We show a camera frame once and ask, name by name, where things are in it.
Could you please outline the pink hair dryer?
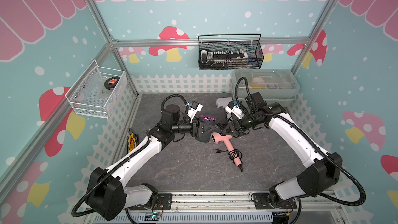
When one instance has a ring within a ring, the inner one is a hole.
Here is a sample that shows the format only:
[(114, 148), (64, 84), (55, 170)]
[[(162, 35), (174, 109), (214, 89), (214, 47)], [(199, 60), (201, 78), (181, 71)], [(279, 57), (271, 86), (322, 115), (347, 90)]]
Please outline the pink hair dryer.
[(240, 150), (235, 149), (231, 143), (232, 136), (229, 135), (221, 135), (219, 133), (212, 133), (211, 138), (215, 144), (224, 143), (226, 146), (226, 150), (221, 150), (219, 148), (215, 149), (215, 153), (228, 153), (230, 160), (240, 169), (243, 171), (243, 163), (241, 161), (243, 154)]

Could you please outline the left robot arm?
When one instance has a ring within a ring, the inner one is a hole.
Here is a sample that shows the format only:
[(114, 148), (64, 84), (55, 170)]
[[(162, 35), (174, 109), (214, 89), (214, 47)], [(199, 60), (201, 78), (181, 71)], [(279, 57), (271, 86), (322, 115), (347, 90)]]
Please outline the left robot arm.
[(73, 217), (98, 213), (107, 221), (135, 205), (153, 206), (157, 190), (148, 183), (127, 187), (133, 175), (153, 156), (175, 139), (177, 133), (190, 133), (198, 125), (196, 114), (203, 106), (172, 94), (161, 104), (161, 119), (146, 131), (144, 139), (127, 155), (90, 175), (87, 192), (72, 208)]

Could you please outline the black hair dryer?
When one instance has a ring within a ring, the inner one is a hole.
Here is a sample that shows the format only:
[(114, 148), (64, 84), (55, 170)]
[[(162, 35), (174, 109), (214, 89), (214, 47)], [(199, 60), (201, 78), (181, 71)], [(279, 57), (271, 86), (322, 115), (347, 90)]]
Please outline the black hair dryer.
[(212, 117), (201, 115), (195, 122), (193, 135), (197, 141), (209, 143), (212, 133), (221, 133), (225, 126), (225, 122), (218, 122)]

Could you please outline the white hair dryer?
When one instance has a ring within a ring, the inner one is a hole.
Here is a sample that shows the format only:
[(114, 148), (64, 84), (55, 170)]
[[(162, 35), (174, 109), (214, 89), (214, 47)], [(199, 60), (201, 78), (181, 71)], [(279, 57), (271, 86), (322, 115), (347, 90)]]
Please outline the white hair dryer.
[(216, 99), (216, 107), (225, 109), (233, 99), (231, 97), (222, 97)]

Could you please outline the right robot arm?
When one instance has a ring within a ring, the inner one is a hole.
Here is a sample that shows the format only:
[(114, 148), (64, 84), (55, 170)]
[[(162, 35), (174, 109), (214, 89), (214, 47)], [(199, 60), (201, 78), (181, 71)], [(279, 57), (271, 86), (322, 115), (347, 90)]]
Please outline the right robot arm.
[[(315, 143), (292, 120), (279, 103), (266, 103), (259, 92), (247, 90), (246, 104), (231, 97), (218, 98), (216, 106), (227, 113), (228, 123), (221, 126), (222, 135), (235, 138), (247, 135), (259, 125), (274, 130), (290, 146), (302, 162), (305, 170), (298, 176), (278, 183), (269, 189), (268, 202), (273, 208), (281, 208), (287, 201), (305, 197), (322, 196), (346, 206), (360, 206), (366, 201), (366, 192), (360, 182), (345, 168), (338, 153), (329, 153)], [(346, 201), (324, 194), (339, 182), (340, 175), (349, 178), (359, 191), (359, 198)]]

